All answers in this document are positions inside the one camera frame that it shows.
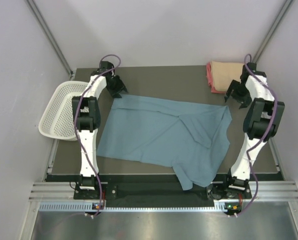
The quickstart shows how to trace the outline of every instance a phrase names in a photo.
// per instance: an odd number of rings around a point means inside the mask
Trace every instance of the laundry basket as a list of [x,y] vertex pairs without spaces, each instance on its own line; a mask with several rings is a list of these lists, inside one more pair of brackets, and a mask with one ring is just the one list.
[[79,96],[87,82],[66,81],[52,95],[39,122],[39,131],[49,138],[75,141],[72,113],[72,97]]

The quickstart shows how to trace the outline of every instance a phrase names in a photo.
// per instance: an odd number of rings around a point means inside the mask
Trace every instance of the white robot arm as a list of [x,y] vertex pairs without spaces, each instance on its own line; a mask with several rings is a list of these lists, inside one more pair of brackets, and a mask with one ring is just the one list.
[[[254,99],[257,98],[257,99],[264,99],[266,101],[273,102],[274,97],[272,96],[270,91],[263,86],[264,84],[267,84],[266,77],[261,75],[258,75],[257,77],[262,81],[262,83],[259,83],[253,76],[250,75],[245,84],[245,87],[250,92],[252,101],[254,101]],[[269,118],[266,112],[263,112],[261,117],[264,119]],[[249,159],[247,156],[247,150],[253,147],[259,141],[258,138],[250,139],[247,133],[245,133],[244,135],[245,135],[244,142],[243,142],[240,154],[238,156],[238,159],[231,167],[232,176],[236,176],[240,180],[248,180],[250,178],[250,165],[249,165]],[[256,149],[250,152],[252,165],[257,159],[257,156],[260,150],[266,143],[267,143],[266,141],[260,143],[260,145]]]
[[97,100],[104,88],[107,88],[113,98],[120,98],[121,91],[127,92],[120,77],[115,75],[113,64],[108,61],[100,62],[99,69],[91,74],[85,91],[80,96],[72,98],[73,119],[76,119],[77,135],[81,144],[79,188],[82,190],[96,190],[94,170],[99,173],[96,160],[96,137],[101,124]]
[[267,136],[256,148],[249,151],[249,158],[248,150],[259,142],[264,132],[269,127],[275,99],[267,87],[266,74],[261,71],[256,71],[255,63],[248,63],[248,67],[258,79],[249,74],[244,66],[241,75],[241,83],[235,80],[232,81],[225,95],[225,100],[227,100],[229,96],[232,96],[242,104],[242,108],[247,107],[252,102],[243,124],[243,131],[245,133],[244,143],[236,162],[230,169],[227,179],[228,189],[242,192],[248,186],[250,179],[250,162],[252,165],[254,164],[262,147],[267,143],[269,138],[274,137],[284,111],[284,103],[278,102],[273,124]]

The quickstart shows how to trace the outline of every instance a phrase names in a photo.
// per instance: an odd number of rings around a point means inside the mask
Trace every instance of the wrinkled fabric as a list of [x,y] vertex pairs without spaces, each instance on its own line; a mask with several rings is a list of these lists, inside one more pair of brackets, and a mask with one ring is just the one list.
[[114,100],[97,155],[172,167],[183,190],[206,187],[229,148],[227,106],[122,95]]

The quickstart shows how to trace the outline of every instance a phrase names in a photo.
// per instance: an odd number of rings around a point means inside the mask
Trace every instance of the folded towel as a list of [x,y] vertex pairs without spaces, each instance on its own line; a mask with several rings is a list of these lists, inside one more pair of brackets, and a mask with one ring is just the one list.
[[212,78],[212,71],[211,71],[211,63],[209,62],[207,64],[207,79],[208,79],[208,85],[211,87],[211,92],[214,94],[225,94],[225,91],[216,91],[213,85],[213,78]]
[[211,61],[207,65],[207,79],[213,93],[225,93],[232,80],[240,81],[243,63]]

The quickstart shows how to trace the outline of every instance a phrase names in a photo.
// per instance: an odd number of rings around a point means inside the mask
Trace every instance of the metal floor panel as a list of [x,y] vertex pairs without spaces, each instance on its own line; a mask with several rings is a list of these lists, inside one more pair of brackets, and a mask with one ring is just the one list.
[[[78,68],[76,81],[89,81],[94,68]],[[174,101],[195,102],[202,104],[224,105],[221,94],[211,93],[206,79],[205,66],[153,66],[153,67],[121,67],[117,71],[132,95],[169,99]],[[97,144],[102,135],[105,122],[110,112],[113,99],[104,90],[99,98],[101,111],[101,127],[97,136]],[[227,155],[218,173],[227,173],[237,159],[244,140],[242,131],[247,109],[239,109],[233,99],[228,101],[232,122],[228,129],[231,143]],[[104,174],[173,174],[171,167],[146,164],[135,161],[98,157],[100,173]],[[79,174],[81,167],[80,147],[76,141],[59,141],[53,164],[52,174]],[[254,164],[256,173],[276,173],[277,168],[270,146],[267,144],[260,152]]]
[[[68,217],[68,212],[39,212],[42,231]],[[287,202],[256,202],[244,215],[220,212],[107,212],[94,220],[75,215],[49,234],[35,224],[32,240],[298,240]]]

